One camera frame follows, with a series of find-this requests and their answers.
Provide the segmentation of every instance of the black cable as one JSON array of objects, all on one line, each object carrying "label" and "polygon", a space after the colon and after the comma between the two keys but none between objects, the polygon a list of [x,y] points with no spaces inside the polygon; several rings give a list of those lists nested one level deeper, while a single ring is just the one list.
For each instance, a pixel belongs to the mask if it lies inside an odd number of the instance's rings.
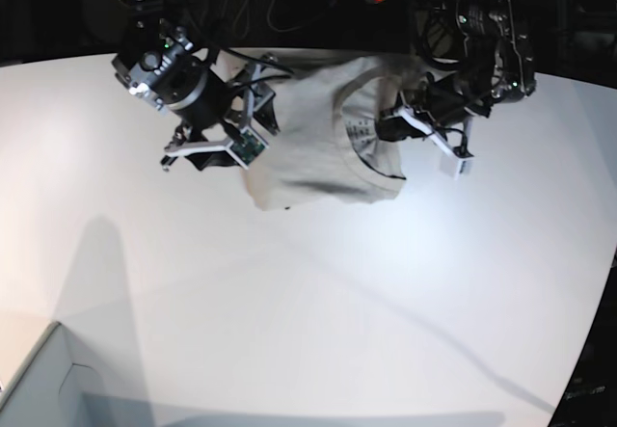
[{"label": "black cable", "polygon": [[273,32],[276,32],[277,34],[288,34],[289,32],[295,32],[297,30],[302,30],[302,29],[305,29],[305,28],[309,27],[309,25],[314,24],[319,19],[322,19],[323,17],[325,17],[326,14],[328,14],[328,12],[337,3],[336,1],[334,1],[334,3],[331,3],[330,7],[326,11],[311,17],[310,19],[302,22],[301,24],[294,25],[293,27],[286,27],[286,28],[282,29],[282,28],[277,27],[274,24],[274,22],[272,22],[272,11],[274,10],[274,6],[275,6],[276,2],[277,2],[277,0],[272,0],[270,2],[270,6],[268,7],[268,11],[266,12],[266,22],[268,23],[268,27],[270,27],[270,30],[272,30]]},{"label": "black cable", "polygon": [[459,128],[447,128],[447,127],[439,127],[439,128],[436,128],[436,130],[440,133],[458,133],[459,135],[461,135],[461,149],[463,150],[463,152],[467,151],[469,138],[467,136],[467,133],[465,133],[465,131]]},{"label": "black cable", "polygon": [[257,78],[256,80],[251,80],[250,82],[240,83],[234,86],[237,88],[248,88],[251,85],[267,82],[269,80],[289,80],[290,78],[291,78],[290,75],[268,75],[267,77]]},{"label": "black cable", "polygon": [[243,141],[240,130],[238,130],[234,125],[232,125],[228,121],[225,121],[225,119],[219,119],[219,123],[221,124],[221,126],[223,126],[225,133],[230,138],[232,138],[233,141],[235,141],[236,143],[241,143]]},{"label": "black cable", "polygon": [[442,43],[442,41],[445,39],[445,37],[448,36],[447,31],[442,28],[442,34],[440,35],[440,37],[433,43],[433,45],[431,46],[431,52],[434,53],[435,50],[439,47],[439,45]]},{"label": "black cable", "polygon": [[232,95],[236,96],[239,93],[242,93],[244,90],[247,90],[252,85],[256,85],[259,83],[267,82],[270,80],[289,80],[291,75],[268,75],[266,77],[257,78],[256,80],[251,80],[250,82],[240,83],[238,85],[233,85]]},{"label": "black cable", "polygon": [[426,47],[424,46],[424,41],[420,36],[417,29],[417,19],[416,19],[416,0],[410,0],[411,7],[411,23],[410,23],[410,38],[412,39],[412,44],[416,49],[417,55],[424,61],[429,67],[435,68],[437,70],[442,70],[446,72],[452,72],[462,69],[466,66],[466,61],[457,61],[454,63],[443,63],[435,59],[431,53],[428,52]]},{"label": "black cable", "polygon": [[205,40],[206,44],[209,45],[209,47],[214,48],[214,49],[218,49],[220,51],[223,51],[225,53],[230,54],[231,56],[234,56],[238,59],[242,59],[243,61],[247,61],[249,63],[256,63],[259,64],[261,66],[266,66],[266,67],[271,67],[271,68],[275,68],[277,70],[286,72],[290,75],[294,74],[294,71],[289,68],[289,67],[285,67],[282,66],[278,63],[272,62],[272,61],[266,61],[263,59],[258,59],[258,58],[254,58],[252,56],[248,56],[246,54],[242,54],[242,53],[238,53],[237,51],[231,49],[231,48],[227,48],[226,46],[222,46],[221,44],[217,43],[215,40],[213,40],[211,37],[209,37],[201,28],[200,24],[198,23],[198,21],[195,19],[195,16],[193,15],[193,12],[191,11],[191,6],[190,6],[191,2],[190,0],[184,0],[184,5],[186,7],[186,12],[189,16],[189,21],[191,22],[191,24],[193,25],[193,27],[195,28],[195,30],[197,30],[198,34]]},{"label": "black cable", "polygon": [[435,18],[435,12],[430,10],[428,12],[428,16],[426,17],[426,22],[424,22],[424,27],[422,28],[422,34],[420,35],[420,39],[422,40],[422,46],[424,49],[433,55],[433,52],[430,50],[431,46],[428,42],[429,35],[431,29],[437,25],[437,19]]},{"label": "black cable", "polygon": [[[487,96],[491,95],[491,93],[493,92],[493,86],[491,86],[491,88],[487,90],[486,92],[478,94],[473,97],[465,97],[455,92],[449,92],[448,90],[438,87],[437,84],[435,83],[432,84],[431,87],[434,87],[437,92],[440,92],[448,97],[451,97],[452,99],[455,99],[460,103],[459,107],[441,116],[440,120],[442,121],[446,121],[450,117],[454,116],[455,114],[458,114],[460,111],[463,111],[465,109],[470,109],[471,111],[474,112],[474,114],[477,114],[478,116],[482,116],[482,117],[488,117],[491,113],[491,107],[493,106],[493,103],[489,102],[488,104],[484,104],[484,99]],[[477,101],[483,101],[483,104],[482,105],[477,104]]]},{"label": "black cable", "polygon": [[[230,0],[210,0],[209,4],[206,5],[205,9],[201,12],[201,17],[199,21],[201,22],[201,27],[209,27],[208,32],[214,32],[212,29],[213,26],[219,24],[218,26],[222,26],[222,22],[227,22],[227,13],[228,13],[228,4]],[[231,24],[231,32],[239,39],[245,39],[250,31],[251,31],[251,1],[252,0],[244,0],[244,3],[240,7],[240,9],[236,12],[236,16],[233,19],[233,23]],[[204,22],[207,15],[210,15],[210,22],[206,24]],[[246,18],[246,24],[244,30],[241,33],[238,33],[238,26],[242,17]]]}]

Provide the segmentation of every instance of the cable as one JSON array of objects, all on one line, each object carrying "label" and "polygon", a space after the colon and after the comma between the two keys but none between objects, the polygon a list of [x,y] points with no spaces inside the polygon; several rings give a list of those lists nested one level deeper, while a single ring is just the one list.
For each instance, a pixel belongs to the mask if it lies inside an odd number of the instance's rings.
[{"label": "cable", "polygon": [[442,41],[445,39],[445,37],[448,36],[447,31],[442,27],[442,34],[440,35],[440,37],[437,39],[437,41],[435,41],[433,43],[432,46],[430,46],[431,48],[431,52],[435,53],[435,50],[440,46],[440,44],[442,43]]},{"label": "cable", "polygon": [[258,83],[267,82],[270,80],[289,80],[291,75],[269,75],[266,77],[257,78],[256,80],[252,80],[250,82],[240,83],[238,85],[234,85],[233,95],[236,95],[247,88],[250,88],[252,85],[256,85]]},{"label": "cable", "polygon": [[[233,19],[233,23],[231,24],[231,32],[233,32],[233,34],[240,40],[245,39],[251,32],[251,5],[250,3],[251,3],[251,0],[244,0],[244,3],[238,10],[238,14]],[[240,19],[242,18],[242,14],[244,13],[244,11],[246,11],[247,13],[247,24],[245,26],[244,32],[242,32],[241,35],[238,35],[238,32],[237,32],[238,22],[240,22]]]},{"label": "cable", "polygon": [[467,149],[467,144],[469,142],[469,138],[467,136],[467,133],[465,133],[465,131],[460,130],[458,128],[448,128],[448,127],[439,127],[436,128],[436,130],[438,132],[442,132],[442,133],[458,133],[461,135],[461,148],[463,150]]},{"label": "cable", "polygon": [[225,53],[230,54],[231,56],[234,56],[238,59],[242,59],[243,61],[247,61],[249,63],[256,63],[259,64],[261,66],[266,66],[266,67],[271,67],[271,68],[275,68],[276,70],[280,70],[283,72],[286,72],[290,75],[294,74],[294,71],[289,68],[289,67],[285,67],[282,66],[278,63],[272,62],[272,61],[266,61],[263,59],[258,59],[258,58],[254,58],[253,56],[248,56],[246,54],[242,54],[239,53],[231,48],[227,48],[226,46],[222,46],[221,44],[217,43],[215,40],[213,40],[211,37],[209,37],[201,28],[200,24],[198,23],[198,21],[195,19],[195,16],[193,15],[193,12],[191,11],[191,2],[190,0],[184,0],[184,5],[186,7],[186,12],[188,14],[189,17],[189,21],[191,22],[191,25],[193,25],[193,27],[195,28],[195,30],[198,32],[198,34],[200,34],[200,36],[205,40],[205,42],[212,48],[218,49],[220,51],[223,51]]},{"label": "cable", "polygon": [[294,27],[287,27],[287,28],[281,29],[279,27],[276,27],[274,25],[274,23],[272,22],[272,11],[274,10],[274,5],[276,4],[276,2],[277,2],[277,0],[272,0],[270,2],[270,6],[268,7],[268,12],[266,13],[266,22],[268,22],[268,27],[270,27],[270,29],[273,32],[276,32],[278,34],[288,34],[289,32],[295,32],[297,30],[301,30],[301,29],[304,29],[306,27],[309,27],[309,25],[311,25],[311,24],[317,22],[319,19],[323,18],[328,13],[328,11],[331,10],[335,6],[335,4],[336,4],[336,1],[334,1],[334,3],[332,3],[330,5],[330,8],[328,8],[326,11],[324,11],[321,14],[316,15],[315,17],[312,17],[311,19],[303,22],[300,25],[296,25]]},{"label": "cable", "polygon": [[437,70],[442,70],[446,72],[452,72],[462,69],[466,66],[466,61],[457,61],[453,63],[443,63],[438,61],[433,57],[431,53],[429,53],[424,46],[424,40],[420,36],[417,29],[417,19],[416,19],[416,8],[415,8],[416,0],[410,1],[411,6],[411,23],[410,23],[410,38],[412,39],[412,44],[416,49],[417,55],[424,61],[429,67],[435,68]]},{"label": "cable", "polygon": [[459,102],[459,106],[457,108],[451,110],[447,114],[444,114],[443,116],[440,117],[441,121],[447,121],[450,117],[453,117],[454,115],[458,114],[459,112],[465,109],[470,109],[471,111],[474,112],[474,114],[477,114],[478,116],[482,116],[482,117],[488,117],[491,113],[491,107],[493,106],[493,103],[477,104],[477,101],[484,102],[484,99],[487,96],[492,94],[493,86],[486,92],[478,94],[473,97],[466,97],[466,96],[463,96],[455,92],[450,92],[446,89],[441,88],[436,83],[433,83],[430,86],[435,89],[436,93],[441,93],[442,95],[450,97],[456,100],[457,102]]},{"label": "cable", "polygon": [[213,17],[210,17],[211,21],[209,24],[206,24],[205,19],[208,16],[208,12],[210,11],[211,8],[214,8],[214,4],[216,3],[217,0],[210,0],[208,5],[203,9],[203,11],[201,12],[201,16],[199,18],[200,21],[200,27],[203,27],[204,25],[209,26],[210,30],[216,30],[214,29],[214,26],[217,25],[217,22],[219,22],[220,19],[217,19],[217,16],[221,17],[222,19],[225,19],[225,14],[227,13],[227,5],[229,0],[226,0],[226,2],[224,3],[224,8],[222,10],[217,11]]}]

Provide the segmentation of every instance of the dark background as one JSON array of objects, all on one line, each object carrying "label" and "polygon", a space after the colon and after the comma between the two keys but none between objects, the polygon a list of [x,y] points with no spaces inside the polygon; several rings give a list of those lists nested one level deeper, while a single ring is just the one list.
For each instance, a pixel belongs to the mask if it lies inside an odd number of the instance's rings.
[{"label": "dark background", "polygon": [[577,367],[550,427],[617,425],[617,255]]},{"label": "dark background", "polygon": [[[617,88],[616,0],[524,1],[538,71]],[[407,2],[218,0],[217,12],[227,21],[221,37],[229,46],[405,53]],[[0,62],[116,52],[126,23],[116,0],[0,0]],[[460,46],[445,52],[457,57]]]}]

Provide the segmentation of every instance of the white surface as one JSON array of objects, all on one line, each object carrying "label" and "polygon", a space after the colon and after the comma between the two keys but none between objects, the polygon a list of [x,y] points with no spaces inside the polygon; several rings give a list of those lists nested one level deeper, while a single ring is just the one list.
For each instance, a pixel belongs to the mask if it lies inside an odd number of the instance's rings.
[{"label": "white surface", "polygon": [[[0,288],[11,286],[1,283]],[[0,391],[11,383],[50,320],[0,307]]]},{"label": "white surface", "polygon": [[0,69],[0,300],[72,330],[119,426],[547,425],[617,244],[616,92],[540,75],[459,182],[406,143],[395,201],[262,213],[161,172],[175,118],[110,60]]},{"label": "white surface", "polygon": [[[70,368],[67,340],[56,328],[0,410],[0,427],[78,427],[67,422],[58,398]],[[75,401],[80,392],[72,396]]]}]

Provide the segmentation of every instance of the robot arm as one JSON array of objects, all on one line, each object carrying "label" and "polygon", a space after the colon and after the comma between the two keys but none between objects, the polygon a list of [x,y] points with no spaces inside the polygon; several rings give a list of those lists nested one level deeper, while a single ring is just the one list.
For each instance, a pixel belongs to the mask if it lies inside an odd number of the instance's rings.
[{"label": "robot arm", "polygon": [[[130,10],[130,18],[122,50],[112,62],[116,78],[130,94],[180,118],[165,148],[163,169],[179,157],[200,171],[211,166],[248,168],[268,147],[253,120],[273,135],[279,131],[271,107],[274,93],[261,82],[260,60],[225,82],[211,69],[216,49],[209,49],[205,60],[195,54],[204,46],[198,43],[201,33],[187,23],[191,17],[187,21],[185,0],[119,1]],[[270,66],[274,61],[268,56],[261,60]],[[242,100],[241,110],[232,108],[236,98]],[[216,125],[227,136],[210,141],[204,132]]]},{"label": "robot arm", "polygon": [[[536,81],[520,0],[457,0],[455,15],[465,59],[452,64],[433,59],[412,27],[420,57],[433,69],[454,73],[439,81],[429,73],[417,90],[403,92],[396,107],[382,114],[377,133],[391,142],[430,139],[443,151],[443,169],[458,177],[473,159],[468,150],[473,118],[487,118],[496,104],[533,94]],[[448,141],[452,132],[461,135],[458,146]]]}]

